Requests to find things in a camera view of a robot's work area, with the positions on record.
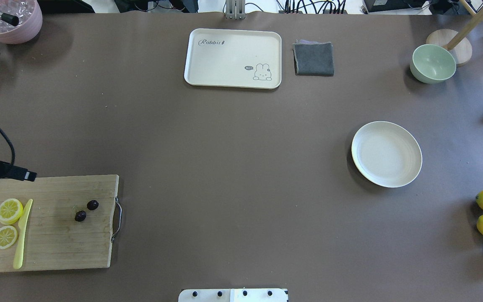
folded cloth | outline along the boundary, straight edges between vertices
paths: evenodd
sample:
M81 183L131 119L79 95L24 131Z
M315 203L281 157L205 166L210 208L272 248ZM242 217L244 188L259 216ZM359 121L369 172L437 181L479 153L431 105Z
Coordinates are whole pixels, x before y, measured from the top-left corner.
M293 58L296 62L296 74L332 76L333 44L298 40L293 44Z

cutting board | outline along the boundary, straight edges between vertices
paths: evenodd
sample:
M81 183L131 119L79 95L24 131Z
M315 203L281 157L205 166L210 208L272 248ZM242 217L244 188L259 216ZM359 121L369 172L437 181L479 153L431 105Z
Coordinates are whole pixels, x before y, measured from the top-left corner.
M118 189L118 175L44 177L34 182L0 180L0 204L16 198L25 206L33 199L23 266L12 268L15 243L0 249L0 272L108 268ZM86 205L92 199L99 206L89 211ZM80 210L87 212L83 222L74 220ZM18 223L13 226L20 236Z

round plate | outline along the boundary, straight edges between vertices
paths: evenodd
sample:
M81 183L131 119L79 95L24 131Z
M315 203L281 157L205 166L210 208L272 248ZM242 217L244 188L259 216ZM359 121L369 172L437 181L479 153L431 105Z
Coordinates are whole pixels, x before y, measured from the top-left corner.
M391 122L362 126L353 137L351 155L361 174L382 187L403 187L416 178L422 167L416 139Z

lemon slice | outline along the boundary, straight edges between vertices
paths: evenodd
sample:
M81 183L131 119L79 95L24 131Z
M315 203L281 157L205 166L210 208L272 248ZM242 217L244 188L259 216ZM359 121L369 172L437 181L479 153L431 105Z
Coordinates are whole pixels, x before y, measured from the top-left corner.
M0 222L11 225L20 219L23 214L23 205L15 198L9 198L0 204Z
M13 245L18 238L18 231L13 226L0 228L0 249L6 249Z

yellow knife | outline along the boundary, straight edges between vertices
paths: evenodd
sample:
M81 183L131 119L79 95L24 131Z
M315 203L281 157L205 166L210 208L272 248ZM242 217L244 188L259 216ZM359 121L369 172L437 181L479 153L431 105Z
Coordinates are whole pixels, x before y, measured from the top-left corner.
M16 253L14 254L14 263L12 267L14 269L21 268L23 264L23 245L25 244L25 228L27 227L27 220L29 218L29 212L31 211L31 205L33 205L33 199L29 199L25 208L23 209L23 214L18 221L18 228L20 229L20 235L18 236L18 246L16 247Z

